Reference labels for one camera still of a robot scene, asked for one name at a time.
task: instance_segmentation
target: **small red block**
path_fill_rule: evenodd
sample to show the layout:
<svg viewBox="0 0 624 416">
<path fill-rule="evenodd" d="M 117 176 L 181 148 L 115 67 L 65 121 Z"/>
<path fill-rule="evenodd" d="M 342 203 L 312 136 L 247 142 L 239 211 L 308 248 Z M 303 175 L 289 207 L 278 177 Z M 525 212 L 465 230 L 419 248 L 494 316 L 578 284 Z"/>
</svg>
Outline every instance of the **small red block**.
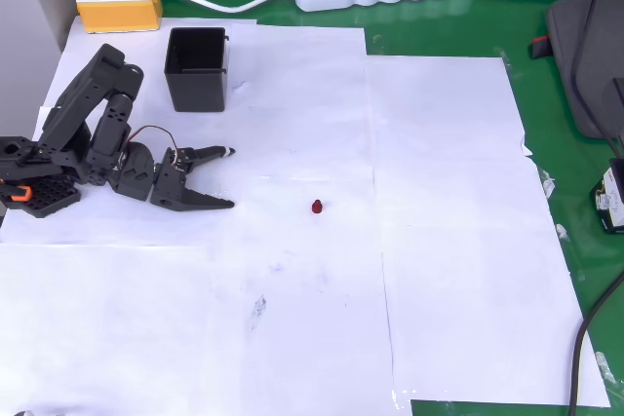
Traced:
<svg viewBox="0 0 624 416">
<path fill-rule="evenodd" d="M 319 214 L 321 211 L 323 211 L 323 204 L 320 200 L 315 200 L 312 204 L 312 212 Z"/>
</svg>

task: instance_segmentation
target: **white paper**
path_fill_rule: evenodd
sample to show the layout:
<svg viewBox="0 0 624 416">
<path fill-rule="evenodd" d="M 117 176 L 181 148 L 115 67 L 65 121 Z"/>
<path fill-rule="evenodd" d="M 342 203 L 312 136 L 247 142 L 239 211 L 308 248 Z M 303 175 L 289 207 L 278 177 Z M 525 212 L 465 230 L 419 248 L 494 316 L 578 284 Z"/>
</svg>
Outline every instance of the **white paper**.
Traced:
<svg viewBox="0 0 624 416">
<path fill-rule="evenodd" d="M 230 198 L 235 208 L 176 213 L 108 187 L 79 187 L 83 200 L 54 216 L 35 220 L 12 211 L 1 239 L 204 245 L 215 262 L 233 269 L 234 278 L 242 279 L 240 296 L 223 301 L 228 314 L 217 318 L 230 320 L 213 324 L 220 338 L 206 345 L 206 353 L 223 354 L 220 362 L 228 365 L 223 378 L 238 394 L 224 393 L 219 400 L 229 398 L 229 411 L 177 415 L 394 413 L 363 31 L 235 26 L 231 38 L 224 113 L 175 113 L 170 102 L 163 104 L 166 93 L 154 95 L 160 99 L 158 112 L 141 113 L 137 105 L 131 125 L 162 125 L 181 146 L 234 147 L 233 157 L 193 171 L 187 186 Z M 98 112 L 94 115 L 91 127 Z M 169 145 L 158 132 L 137 140 L 154 155 Z M 321 214 L 311 210 L 316 199 L 325 206 Z M 20 229 L 33 222 L 34 238 L 23 236 Z"/>
<path fill-rule="evenodd" d="M 394 413 L 378 250 L 356 247 L 375 237 L 371 188 L 324 218 L 291 210 L 327 184 L 294 184 L 269 211 L 273 182 L 257 184 L 262 210 L 227 251 L 0 246 L 0 412 Z M 290 231 L 275 243 L 257 222 Z"/>
<path fill-rule="evenodd" d="M 0 252 L 0 413 L 238 414 L 237 362 L 219 345 L 242 283 L 209 249 Z"/>
<path fill-rule="evenodd" d="M 371 185 L 265 179 L 249 199 L 224 240 L 247 265 L 243 414 L 394 414 Z"/>
<path fill-rule="evenodd" d="M 369 57 L 397 404 L 567 404 L 581 314 L 503 62 Z M 586 338 L 579 404 L 609 406 Z"/>
<path fill-rule="evenodd" d="M 285 187 L 297 181 L 371 181 L 363 31 L 237 24 L 229 33 L 231 57 L 225 112 L 174 112 L 161 70 L 158 74 L 154 71 L 155 78 L 151 79 L 145 72 L 130 117 L 133 129 L 153 124 L 170 130 L 179 147 L 226 145 L 236 149 L 234 156 L 193 171 L 187 187 L 243 206 L 250 201 L 248 193 L 256 181 L 267 178 Z M 68 48 L 74 51 L 71 63 L 84 64 L 92 54 L 79 53 L 70 44 Z M 144 49 L 143 45 L 126 45 L 130 56 Z M 73 73 L 67 74 L 66 68 L 59 67 L 55 81 L 60 76 L 64 77 L 63 83 L 71 79 Z M 87 121 L 91 129 L 102 115 L 102 106 Z M 157 162 L 171 146 L 165 133 L 153 129 L 143 131 L 136 140 L 149 147 Z M 274 198 L 278 199 L 282 190 L 279 185 L 275 187 Z M 237 229 L 240 217 L 238 206 L 173 212 L 117 195 L 107 186 L 80 186 L 79 190 L 81 202 L 54 216 L 35 219 L 12 210 L 0 231 L 0 241 L 205 245 L 220 242 L 225 224 Z M 314 200 L 307 202 L 311 206 Z"/>
</svg>

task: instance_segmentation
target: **green desk surface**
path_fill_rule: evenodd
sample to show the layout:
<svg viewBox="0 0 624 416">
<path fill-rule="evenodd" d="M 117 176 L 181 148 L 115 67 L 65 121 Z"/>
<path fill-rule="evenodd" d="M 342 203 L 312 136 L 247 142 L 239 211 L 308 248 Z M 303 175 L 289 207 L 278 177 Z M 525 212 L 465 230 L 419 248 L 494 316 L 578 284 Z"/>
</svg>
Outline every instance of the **green desk surface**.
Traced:
<svg viewBox="0 0 624 416">
<path fill-rule="evenodd" d="M 237 6 L 252 0 L 211 1 Z M 569 241 L 562 241 L 562 248 L 581 308 L 587 311 L 624 269 L 624 236 L 602 231 L 589 199 L 607 169 L 608 146 L 577 131 L 554 59 L 528 58 L 529 42 L 547 34 L 546 12 L 554 1 L 422 0 L 305 13 L 292 0 L 273 0 L 229 17 L 284 26 L 362 27 L 370 55 L 502 57 L 525 125 L 526 146 L 533 161 L 555 178 L 550 209 L 555 223 L 567 229 Z M 165 17 L 228 17 L 184 0 L 163 4 Z M 604 305 L 590 334 L 613 375 L 604 379 L 612 409 L 581 409 L 579 414 L 624 415 L 624 287 Z M 571 348 L 573 337 L 569 340 L 562 346 Z M 413 409 L 417 415 L 441 416 L 566 414 L 560 406 L 465 402 L 415 401 Z"/>
</svg>

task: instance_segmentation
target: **orange part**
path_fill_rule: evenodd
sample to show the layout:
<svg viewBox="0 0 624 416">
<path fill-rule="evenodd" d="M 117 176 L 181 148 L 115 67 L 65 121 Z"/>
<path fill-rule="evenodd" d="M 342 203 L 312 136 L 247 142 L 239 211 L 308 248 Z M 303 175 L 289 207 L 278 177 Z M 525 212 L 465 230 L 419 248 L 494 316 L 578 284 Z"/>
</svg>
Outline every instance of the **orange part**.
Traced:
<svg viewBox="0 0 624 416">
<path fill-rule="evenodd" d="M 0 179 L 0 184 L 4 184 L 4 180 Z M 24 195 L 12 195 L 11 200 L 14 202 L 29 202 L 32 199 L 32 189 L 27 185 L 19 185 L 19 189 L 26 191 Z"/>
</svg>

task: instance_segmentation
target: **robotic arm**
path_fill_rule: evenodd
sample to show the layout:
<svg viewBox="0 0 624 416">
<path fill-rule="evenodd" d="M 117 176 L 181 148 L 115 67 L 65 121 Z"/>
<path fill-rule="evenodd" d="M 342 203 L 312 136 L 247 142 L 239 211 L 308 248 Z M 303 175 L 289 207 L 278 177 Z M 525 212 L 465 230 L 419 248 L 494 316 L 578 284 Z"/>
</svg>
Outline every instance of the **robotic arm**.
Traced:
<svg viewBox="0 0 624 416">
<path fill-rule="evenodd" d="M 42 218 L 80 200 L 74 184 L 113 191 L 175 211 L 232 208 L 234 203 L 185 187 L 186 176 L 216 158 L 235 153 L 223 146 L 169 148 L 160 164 L 141 143 L 130 141 L 128 119 L 143 72 L 104 44 L 72 80 L 43 125 L 38 142 L 0 137 L 0 202 Z M 91 134 L 86 119 L 107 106 Z"/>
</svg>

